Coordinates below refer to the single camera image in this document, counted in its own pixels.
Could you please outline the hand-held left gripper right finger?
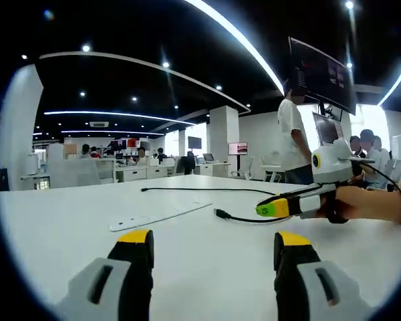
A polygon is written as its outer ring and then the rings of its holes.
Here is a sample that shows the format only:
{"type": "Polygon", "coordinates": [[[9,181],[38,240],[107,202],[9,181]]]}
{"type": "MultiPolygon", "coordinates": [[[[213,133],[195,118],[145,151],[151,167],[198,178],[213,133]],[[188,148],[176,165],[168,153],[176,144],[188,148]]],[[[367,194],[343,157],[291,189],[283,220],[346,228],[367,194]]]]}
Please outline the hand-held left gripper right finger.
{"type": "Polygon", "coordinates": [[[279,320],[367,320],[371,315],[358,283],[335,263],[320,260],[305,237],[275,234],[274,270],[279,320]]]}

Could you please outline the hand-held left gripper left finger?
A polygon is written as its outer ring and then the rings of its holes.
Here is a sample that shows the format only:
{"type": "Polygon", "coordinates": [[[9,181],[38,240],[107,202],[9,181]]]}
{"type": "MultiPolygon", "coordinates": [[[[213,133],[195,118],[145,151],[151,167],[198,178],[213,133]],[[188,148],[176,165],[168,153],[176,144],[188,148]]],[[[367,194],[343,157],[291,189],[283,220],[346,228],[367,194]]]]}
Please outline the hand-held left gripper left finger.
{"type": "Polygon", "coordinates": [[[55,311],[60,320],[149,320],[153,268],[153,231],[131,231],[69,281],[55,311]]]}

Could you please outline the person's right hand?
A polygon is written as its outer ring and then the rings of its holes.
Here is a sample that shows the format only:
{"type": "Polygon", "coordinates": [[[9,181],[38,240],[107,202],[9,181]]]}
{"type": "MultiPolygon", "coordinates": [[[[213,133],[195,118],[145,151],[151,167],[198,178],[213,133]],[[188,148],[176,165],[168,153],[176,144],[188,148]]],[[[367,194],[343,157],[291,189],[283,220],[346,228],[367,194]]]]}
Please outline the person's right hand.
{"type": "Polygon", "coordinates": [[[361,219],[367,190],[359,187],[338,187],[321,196],[321,206],[315,216],[331,219],[361,219]]]}

